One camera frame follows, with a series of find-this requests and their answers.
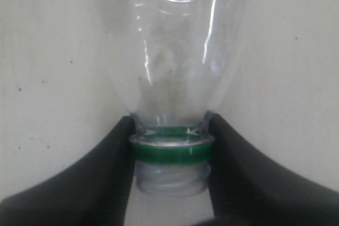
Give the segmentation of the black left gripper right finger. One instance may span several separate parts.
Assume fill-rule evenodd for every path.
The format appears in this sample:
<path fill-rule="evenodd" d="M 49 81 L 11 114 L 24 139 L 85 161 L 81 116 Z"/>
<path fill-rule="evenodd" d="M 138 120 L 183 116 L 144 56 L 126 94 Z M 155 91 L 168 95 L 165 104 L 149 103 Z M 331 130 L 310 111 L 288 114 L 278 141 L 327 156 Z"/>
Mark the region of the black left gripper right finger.
<path fill-rule="evenodd" d="M 338 225 L 338 192 L 278 164 L 212 113 L 209 193 L 216 225 Z"/>

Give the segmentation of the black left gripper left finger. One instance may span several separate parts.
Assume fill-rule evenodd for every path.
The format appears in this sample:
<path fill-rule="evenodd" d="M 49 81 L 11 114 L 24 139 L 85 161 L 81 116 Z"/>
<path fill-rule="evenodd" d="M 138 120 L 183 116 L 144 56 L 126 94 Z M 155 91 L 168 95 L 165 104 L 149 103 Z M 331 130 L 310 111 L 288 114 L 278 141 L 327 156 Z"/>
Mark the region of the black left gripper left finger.
<path fill-rule="evenodd" d="M 1 225 L 123 225 L 135 160 L 124 116 L 83 158 L 1 201 Z"/>

